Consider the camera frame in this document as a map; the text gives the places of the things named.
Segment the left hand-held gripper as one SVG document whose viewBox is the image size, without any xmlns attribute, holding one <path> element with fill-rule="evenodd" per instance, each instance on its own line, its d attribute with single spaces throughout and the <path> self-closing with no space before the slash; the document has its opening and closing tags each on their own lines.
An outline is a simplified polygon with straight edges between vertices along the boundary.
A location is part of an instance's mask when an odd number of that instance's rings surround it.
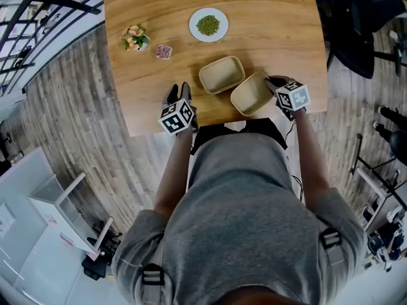
<svg viewBox="0 0 407 305">
<path fill-rule="evenodd" d="M 169 135 L 177 133 L 189 128 L 192 122 L 196 119 L 196 110 L 190 105 L 191 88 L 187 82 L 181 85 L 181 96 L 178 100 L 178 85 L 174 84 L 169 89 L 163 103 L 173 103 L 165 106 L 160 114 L 159 124 Z"/>
</svg>

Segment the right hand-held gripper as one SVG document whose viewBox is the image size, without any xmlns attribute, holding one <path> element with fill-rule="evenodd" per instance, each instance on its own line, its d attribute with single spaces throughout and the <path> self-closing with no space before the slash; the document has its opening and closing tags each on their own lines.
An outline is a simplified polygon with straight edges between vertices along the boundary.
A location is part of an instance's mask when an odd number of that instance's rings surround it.
<svg viewBox="0 0 407 305">
<path fill-rule="evenodd" d="M 288 120 L 293 120 L 293 112 L 305 108 L 310 103 L 307 85 L 287 76 L 269 76 L 265 84 L 272 94 L 277 95 L 276 106 Z"/>
</svg>

